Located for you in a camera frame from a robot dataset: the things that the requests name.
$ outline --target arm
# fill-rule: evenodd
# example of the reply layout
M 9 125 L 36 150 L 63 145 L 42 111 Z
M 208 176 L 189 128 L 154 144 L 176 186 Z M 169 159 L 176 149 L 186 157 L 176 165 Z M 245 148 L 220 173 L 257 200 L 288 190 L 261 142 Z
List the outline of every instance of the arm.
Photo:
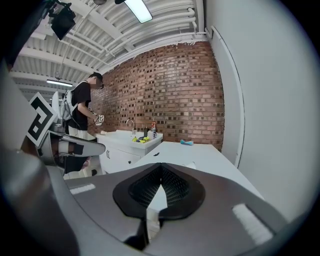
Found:
M 79 103 L 77 108 L 78 108 L 79 112 L 81 112 L 86 117 L 93 119 L 94 121 L 99 118 L 96 115 L 91 113 L 91 111 L 86 107 L 85 102 Z

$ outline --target ceiling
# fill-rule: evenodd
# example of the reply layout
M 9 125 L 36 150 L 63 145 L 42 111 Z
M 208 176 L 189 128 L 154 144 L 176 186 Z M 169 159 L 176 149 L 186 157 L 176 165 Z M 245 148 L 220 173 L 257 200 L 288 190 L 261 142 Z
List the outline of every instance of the ceiling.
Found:
M 125 3 L 116 5 L 114 0 L 108 0 L 97 6 L 92 0 L 61 0 L 71 3 L 75 26 L 59 40 L 46 17 L 25 43 L 11 70 L 26 98 L 40 92 L 49 101 L 57 89 L 61 93 L 68 89 L 47 84 L 47 79 L 58 78 L 76 85 L 94 71 L 104 74 L 148 50 L 203 40 L 203 33 L 199 34 L 204 32 L 203 0 L 143 1 L 153 19 L 141 24 Z

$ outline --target black t-shirt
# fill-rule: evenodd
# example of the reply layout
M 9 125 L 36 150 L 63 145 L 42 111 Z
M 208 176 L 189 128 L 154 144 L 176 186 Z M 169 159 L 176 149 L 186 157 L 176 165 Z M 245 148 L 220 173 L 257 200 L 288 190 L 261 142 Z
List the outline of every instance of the black t-shirt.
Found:
M 86 107 L 88 107 L 89 102 L 91 102 L 90 84 L 88 82 L 80 83 L 72 92 L 72 105 L 74 106 L 75 104 L 80 104 L 82 102 L 85 102 Z M 78 125 L 71 119 L 68 122 L 69 126 L 81 131 L 88 130 L 88 118 L 82 114 L 77 107 L 74 109 L 72 117 Z

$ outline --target backpack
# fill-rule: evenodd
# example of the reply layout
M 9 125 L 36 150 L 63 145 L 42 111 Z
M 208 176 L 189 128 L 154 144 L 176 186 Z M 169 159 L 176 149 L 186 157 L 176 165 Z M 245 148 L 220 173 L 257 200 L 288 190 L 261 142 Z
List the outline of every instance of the backpack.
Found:
M 68 121 L 72 118 L 72 113 L 76 109 L 76 107 L 78 106 L 78 103 L 76 103 L 74 106 L 72 106 L 72 102 L 71 102 L 73 91 L 77 88 L 77 86 L 75 88 L 73 88 L 72 90 L 67 90 L 65 92 L 64 98 L 62 99 L 62 102 L 61 102 L 61 105 L 59 108 L 59 115 L 60 115 L 60 118 L 62 118 L 65 121 Z

